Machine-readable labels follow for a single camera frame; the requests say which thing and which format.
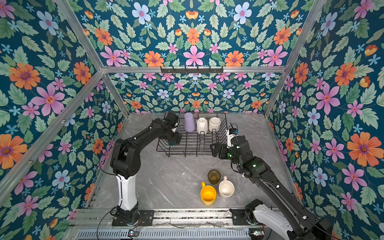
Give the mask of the white faceted mug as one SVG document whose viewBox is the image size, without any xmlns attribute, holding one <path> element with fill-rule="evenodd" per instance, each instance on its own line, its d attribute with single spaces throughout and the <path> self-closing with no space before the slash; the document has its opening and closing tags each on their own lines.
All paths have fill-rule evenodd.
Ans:
<svg viewBox="0 0 384 240">
<path fill-rule="evenodd" d="M 208 127 L 208 121 L 206 118 L 204 118 L 204 117 L 198 118 L 196 123 L 197 123 L 197 133 L 198 134 L 205 135 L 208 133 L 209 127 Z"/>
</svg>

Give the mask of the yellow mug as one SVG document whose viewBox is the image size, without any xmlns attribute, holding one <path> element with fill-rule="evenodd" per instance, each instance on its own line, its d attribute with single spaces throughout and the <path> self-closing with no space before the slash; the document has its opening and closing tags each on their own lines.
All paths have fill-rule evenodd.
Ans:
<svg viewBox="0 0 384 240">
<path fill-rule="evenodd" d="M 213 186 L 206 185 L 205 182 L 201 183 L 202 189 L 200 197 L 203 204 L 207 207 L 212 206 L 217 198 L 217 191 Z"/>
</svg>

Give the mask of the pink mug white inside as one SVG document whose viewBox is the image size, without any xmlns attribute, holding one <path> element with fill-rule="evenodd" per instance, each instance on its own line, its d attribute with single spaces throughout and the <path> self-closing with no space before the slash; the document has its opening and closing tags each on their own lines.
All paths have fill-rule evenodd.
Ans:
<svg viewBox="0 0 384 240">
<path fill-rule="evenodd" d="M 224 176 L 223 180 L 219 184 L 218 190 L 219 195 L 222 198 L 229 198 L 235 193 L 235 186 L 228 180 L 227 176 Z"/>
</svg>

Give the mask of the olive glass cup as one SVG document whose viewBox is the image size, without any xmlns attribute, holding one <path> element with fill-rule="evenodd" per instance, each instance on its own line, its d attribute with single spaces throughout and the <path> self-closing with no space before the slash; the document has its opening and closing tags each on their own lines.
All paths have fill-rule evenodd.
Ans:
<svg viewBox="0 0 384 240">
<path fill-rule="evenodd" d="M 212 185 L 219 183 L 221 179 L 221 173 L 218 170 L 210 170 L 208 172 L 208 180 Z"/>
</svg>

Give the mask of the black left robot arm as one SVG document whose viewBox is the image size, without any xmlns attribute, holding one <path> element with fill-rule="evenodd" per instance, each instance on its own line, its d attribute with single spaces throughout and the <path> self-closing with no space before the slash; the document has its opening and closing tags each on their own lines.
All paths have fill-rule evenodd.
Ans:
<svg viewBox="0 0 384 240">
<path fill-rule="evenodd" d="M 182 139 L 182 134 L 176 131 L 179 123 L 178 115 L 167 113 L 163 119 L 152 120 L 138 134 L 116 141 L 110 162 L 117 178 L 119 193 L 113 226 L 134 226 L 138 223 L 140 212 L 136 197 L 136 177 L 141 167 L 141 151 L 157 138 L 179 144 Z"/>
</svg>

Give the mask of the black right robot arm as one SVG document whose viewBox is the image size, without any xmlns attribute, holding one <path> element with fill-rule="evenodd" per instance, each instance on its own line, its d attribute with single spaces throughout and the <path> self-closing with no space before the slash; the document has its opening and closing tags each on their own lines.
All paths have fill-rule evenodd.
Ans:
<svg viewBox="0 0 384 240">
<path fill-rule="evenodd" d="M 330 240 L 332 224 L 306 209 L 278 180 L 270 166 L 253 155 L 245 136 L 235 136 L 228 144 L 211 144 L 213 157 L 230 160 L 236 171 L 260 188 L 277 206 L 280 213 L 256 199 L 246 205 L 249 223 L 269 227 L 285 240 Z"/>
</svg>

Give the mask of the lilac plastic cup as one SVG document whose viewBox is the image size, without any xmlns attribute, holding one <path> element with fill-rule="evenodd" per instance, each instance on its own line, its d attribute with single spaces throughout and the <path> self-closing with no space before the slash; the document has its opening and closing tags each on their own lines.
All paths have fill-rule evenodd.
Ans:
<svg viewBox="0 0 384 240">
<path fill-rule="evenodd" d="M 192 113 L 185 113 L 184 115 L 184 129 L 187 133 L 191 133 L 196 129 L 194 115 Z"/>
</svg>

